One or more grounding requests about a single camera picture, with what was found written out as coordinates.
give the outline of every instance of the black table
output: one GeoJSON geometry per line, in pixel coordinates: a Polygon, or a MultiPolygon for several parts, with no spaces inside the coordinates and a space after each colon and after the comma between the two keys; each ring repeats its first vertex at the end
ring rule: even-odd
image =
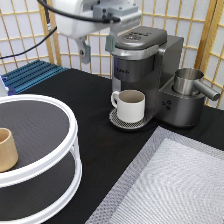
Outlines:
{"type": "Polygon", "coordinates": [[[70,203],[47,224],[85,223],[158,126],[224,150],[224,111],[204,107],[201,122],[190,129],[154,120],[139,132],[126,133],[109,122],[111,91],[111,80],[70,69],[23,92],[63,101],[78,121],[81,184],[70,203]]]}

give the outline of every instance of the white mug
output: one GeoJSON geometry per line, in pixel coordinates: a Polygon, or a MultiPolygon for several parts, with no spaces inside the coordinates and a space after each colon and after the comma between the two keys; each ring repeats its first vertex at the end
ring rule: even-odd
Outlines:
{"type": "Polygon", "coordinates": [[[117,117],[121,121],[135,123],[144,117],[145,95],[142,92],[137,90],[115,91],[111,95],[111,102],[117,108],[117,117]]]}

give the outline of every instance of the metal pitcher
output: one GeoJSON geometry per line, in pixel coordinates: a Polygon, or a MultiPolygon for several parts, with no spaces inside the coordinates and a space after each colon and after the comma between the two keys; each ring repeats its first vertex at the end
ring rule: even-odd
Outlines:
{"type": "Polygon", "coordinates": [[[173,84],[175,92],[185,96],[192,96],[201,92],[212,101],[219,99],[220,93],[202,83],[204,74],[200,70],[182,68],[178,69],[175,74],[173,84]]]}

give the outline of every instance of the beige cup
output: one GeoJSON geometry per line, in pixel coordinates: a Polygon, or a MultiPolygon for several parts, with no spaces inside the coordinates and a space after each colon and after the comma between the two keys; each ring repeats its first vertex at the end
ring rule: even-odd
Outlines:
{"type": "Polygon", "coordinates": [[[12,132],[6,128],[0,128],[0,172],[9,170],[17,161],[18,153],[12,132]]]}

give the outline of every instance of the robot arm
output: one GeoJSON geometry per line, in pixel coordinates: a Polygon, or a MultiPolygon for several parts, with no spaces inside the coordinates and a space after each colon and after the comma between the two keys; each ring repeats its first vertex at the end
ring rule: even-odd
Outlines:
{"type": "Polygon", "coordinates": [[[81,61],[85,64],[91,61],[91,49],[85,43],[88,34],[110,28],[110,34],[106,38],[105,50],[111,53],[114,50],[115,37],[118,33],[138,26],[142,15],[133,0],[55,0],[55,8],[83,17],[95,19],[116,17],[120,19],[119,23],[113,23],[112,20],[111,23],[95,23],[56,14],[58,31],[75,39],[81,61]]]}

